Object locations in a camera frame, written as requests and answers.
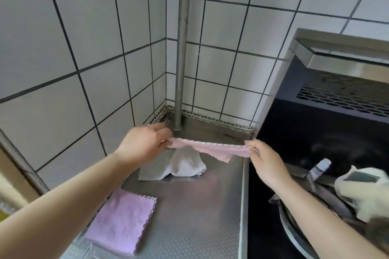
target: tiled wall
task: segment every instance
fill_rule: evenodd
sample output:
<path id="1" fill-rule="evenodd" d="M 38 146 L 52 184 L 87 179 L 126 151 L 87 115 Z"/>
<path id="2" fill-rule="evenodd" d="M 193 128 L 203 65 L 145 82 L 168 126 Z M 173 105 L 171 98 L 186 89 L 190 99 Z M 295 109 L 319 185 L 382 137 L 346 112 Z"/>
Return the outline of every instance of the tiled wall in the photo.
<path id="1" fill-rule="evenodd" d="M 53 188 L 166 99 L 166 0 L 0 0 L 2 139 Z"/>
<path id="2" fill-rule="evenodd" d="M 389 40 L 389 0 L 190 0 L 184 109 L 254 126 L 297 28 Z M 178 0 L 167 0 L 174 105 Z"/>

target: pink cloth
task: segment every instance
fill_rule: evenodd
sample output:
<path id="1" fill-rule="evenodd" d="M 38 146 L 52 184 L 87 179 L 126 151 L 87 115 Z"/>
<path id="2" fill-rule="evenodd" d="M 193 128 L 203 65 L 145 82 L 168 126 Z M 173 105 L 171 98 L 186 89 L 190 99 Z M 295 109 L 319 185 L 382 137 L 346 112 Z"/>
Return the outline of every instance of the pink cloth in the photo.
<path id="1" fill-rule="evenodd" d="M 156 198 L 119 188 L 97 213 L 85 238 L 119 255 L 133 254 L 155 204 Z"/>
<path id="2" fill-rule="evenodd" d="M 168 146 L 171 149 L 179 149 L 190 145 L 195 150 L 206 153 L 215 157 L 216 159 L 228 163 L 233 155 L 244 158 L 249 157 L 249 150 L 251 147 L 247 145 L 233 145 L 233 144 L 216 144 L 211 142 L 201 142 L 182 138 L 168 138 L 172 145 Z"/>

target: person's right arm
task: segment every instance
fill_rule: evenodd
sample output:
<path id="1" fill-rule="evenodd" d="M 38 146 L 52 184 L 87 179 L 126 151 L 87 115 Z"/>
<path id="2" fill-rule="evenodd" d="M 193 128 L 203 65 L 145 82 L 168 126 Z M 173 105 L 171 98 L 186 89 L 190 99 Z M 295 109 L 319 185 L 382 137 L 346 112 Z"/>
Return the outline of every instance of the person's right arm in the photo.
<path id="1" fill-rule="evenodd" d="M 357 231 L 324 207 L 290 176 L 284 162 L 260 140 L 247 141 L 257 148 L 250 158 L 258 176 L 275 191 L 321 259 L 388 259 Z"/>

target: pipe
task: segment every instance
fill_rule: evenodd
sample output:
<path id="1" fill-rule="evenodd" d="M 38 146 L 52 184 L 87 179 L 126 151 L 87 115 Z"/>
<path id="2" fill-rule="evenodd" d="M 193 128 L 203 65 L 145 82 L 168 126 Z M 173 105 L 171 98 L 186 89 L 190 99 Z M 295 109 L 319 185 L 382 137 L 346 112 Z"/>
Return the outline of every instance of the pipe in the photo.
<path id="1" fill-rule="evenodd" d="M 182 94 L 184 92 L 184 72 L 186 57 L 186 40 L 188 34 L 189 1 L 190 0 L 179 0 L 178 3 L 177 69 L 175 76 L 174 130 L 181 129 Z"/>

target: mesh vent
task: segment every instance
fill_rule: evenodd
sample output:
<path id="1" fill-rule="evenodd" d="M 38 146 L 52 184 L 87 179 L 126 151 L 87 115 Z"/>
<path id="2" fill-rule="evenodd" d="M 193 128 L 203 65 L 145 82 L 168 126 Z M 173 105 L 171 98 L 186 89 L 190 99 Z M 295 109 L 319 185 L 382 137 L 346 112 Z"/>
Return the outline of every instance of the mesh vent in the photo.
<path id="1" fill-rule="evenodd" d="M 297 98 L 389 118 L 389 85 L 381 82 L 320 72 Z"/>

